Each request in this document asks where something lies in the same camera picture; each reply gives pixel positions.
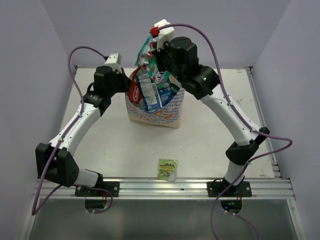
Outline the red Chuba chips bag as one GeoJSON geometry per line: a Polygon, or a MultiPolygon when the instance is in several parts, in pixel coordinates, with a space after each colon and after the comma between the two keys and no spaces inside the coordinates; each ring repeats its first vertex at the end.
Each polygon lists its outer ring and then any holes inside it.
{"type": "Polygon", "coordinates": [[[138,83],[136,82],[136,76],[140,72],[141,67],[138,66],[137,69],[133,71],[133,73],[130,76],[131,84],[130,84],[130,90],[128,93],[129,101],[133,104],[139,104],[142,100],[142,93],[138,86],[138,83]]]}

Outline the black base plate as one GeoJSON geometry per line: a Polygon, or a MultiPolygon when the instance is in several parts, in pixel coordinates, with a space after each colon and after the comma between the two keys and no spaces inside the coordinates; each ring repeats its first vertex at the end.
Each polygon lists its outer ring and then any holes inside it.
{"type": "Polygon", "coordinates": [[[75,189],[76,197],[118,197],[120,192],[119,181],[100,181],[94,187],[78,186],[75,189]]]}
{"type": "MultiPolygon", "coordinates": [[[[206,183],[207,194],[210,198],[216,198],[223,192],[229,183],[224,178],[218,178],[206,183]]],[[[242,180],[238,185],[232,185],[221,197],[237,198],[237,197],[252,197],[251,185],[248,181],[242,180]]]]}

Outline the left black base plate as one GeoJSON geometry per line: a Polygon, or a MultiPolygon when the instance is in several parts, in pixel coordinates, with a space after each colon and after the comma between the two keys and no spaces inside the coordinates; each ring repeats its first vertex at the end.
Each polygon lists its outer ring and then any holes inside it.
{"type": "Polygon", "coordinates": [[[78,186],[75,189],[76,197],[118,197],[120,192],[119,181],[100,181],[94,187],[78,186]]]}

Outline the Fox's candy packet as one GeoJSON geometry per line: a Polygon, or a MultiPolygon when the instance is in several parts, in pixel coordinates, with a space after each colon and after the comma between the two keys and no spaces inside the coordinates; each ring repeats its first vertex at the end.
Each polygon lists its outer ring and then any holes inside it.
{"type": "Polygon", "coordinates": [[[158,89],[167,87],[170,73],[168,71],[160,71],[157,66],[156,58],[153,55],[153,44],[155,40],[149,34],[139,50],[136,58],[135,65],[141,67],[144,74],[148,74],[153,83],[156,84],[158,89]]]}

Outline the small yellow-green candy packet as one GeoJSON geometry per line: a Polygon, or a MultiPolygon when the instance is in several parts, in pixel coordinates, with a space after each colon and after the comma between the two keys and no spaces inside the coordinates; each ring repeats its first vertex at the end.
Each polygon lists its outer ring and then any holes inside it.
{"type": "Polygon", "coordinates": [[[160,158],[158,160],[158,179],[166,182],[175,182],[177,167],[177,160],[160,158]]]}

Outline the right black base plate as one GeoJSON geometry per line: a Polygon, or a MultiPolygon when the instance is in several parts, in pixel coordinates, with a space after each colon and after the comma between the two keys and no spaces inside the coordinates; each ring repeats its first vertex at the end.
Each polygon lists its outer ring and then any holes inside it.
{"type": "MultiPolygon", "coordinates": [[[[216,198],[223,192],[229,183],[224,178],[218,178],[206,183],[207,194],[210,198],[216,198]]],[[[251,185],[248,181],[242,180],[238,185],[232,185],[221,197],[237,198],[237,197],[252,197],[251,185]]]]}

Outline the blue snack packet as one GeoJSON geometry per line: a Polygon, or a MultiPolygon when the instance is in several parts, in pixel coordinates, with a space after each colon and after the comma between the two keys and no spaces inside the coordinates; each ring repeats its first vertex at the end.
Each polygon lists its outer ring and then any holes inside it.
{"type": "Polygon", "coordinates": [[[142,94],[142,110],[155,112],[167,105],[174,97],[169,72],[158,72],[155,81],[147,73],[135,77],[142,94]]]}

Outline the aluminium mounting rail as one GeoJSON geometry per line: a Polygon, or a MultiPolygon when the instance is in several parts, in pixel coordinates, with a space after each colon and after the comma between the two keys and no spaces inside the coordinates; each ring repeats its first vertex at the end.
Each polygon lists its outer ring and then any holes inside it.
{"type": "MultiPolygon", "coordinates": [[[[112,183],[117,200],[214,200],[212,178],[177,178],[175,182],[156,178],[104,178],[112,183]]],[[[233,195],[221,200],[294,200],[290,180],[281,178],[247,178],[233,195]]]]}

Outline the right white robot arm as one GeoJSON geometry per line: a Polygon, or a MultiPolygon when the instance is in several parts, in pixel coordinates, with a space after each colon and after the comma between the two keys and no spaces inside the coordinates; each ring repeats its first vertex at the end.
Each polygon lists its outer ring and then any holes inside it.
{"type": "Polygon", "coordinates": [[[199,63],[197,45],[189,38],[158,40],[152,47],[158,69],[173,75],[182,88],[211,109],[231,133],[234,142],[225,152],[229,163],[222,189],[227,196],[235,196],[241,190],[245,164],[265,141],[269,129],[251,122],[236,103],[227,100],[229,95],[223,93],[218,74],[210,66],[199,63]]]}

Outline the checkered paper bag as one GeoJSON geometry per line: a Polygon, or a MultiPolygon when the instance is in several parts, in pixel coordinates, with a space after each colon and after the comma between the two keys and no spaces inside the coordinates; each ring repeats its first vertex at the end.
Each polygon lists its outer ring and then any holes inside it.
{"type": "Polygon", "coordinates": [[[185,90],[183,88],[177,92],[167,105],[155,112],[143,111],[130,102],[127,93],[124,96],[126,110],[130,121],[174,129],[178,129],[181,126],[183,100],[185,96],[185,90]]]}

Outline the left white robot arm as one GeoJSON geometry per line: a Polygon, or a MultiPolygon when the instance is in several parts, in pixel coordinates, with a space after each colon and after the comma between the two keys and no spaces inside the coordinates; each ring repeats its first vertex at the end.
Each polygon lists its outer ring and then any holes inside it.
{"type": "Polygon", "coordinates": [[[64,187],[86,186],[92,196],[103,193],[102,175],[79,168],[74,154],[88,130],[111,105],[117,93],[129,91],[131,80],[123,68],[103,65],[96,68],[80,105],[63,130],[49,143],[35,149],[38,177],[64,187]]]}

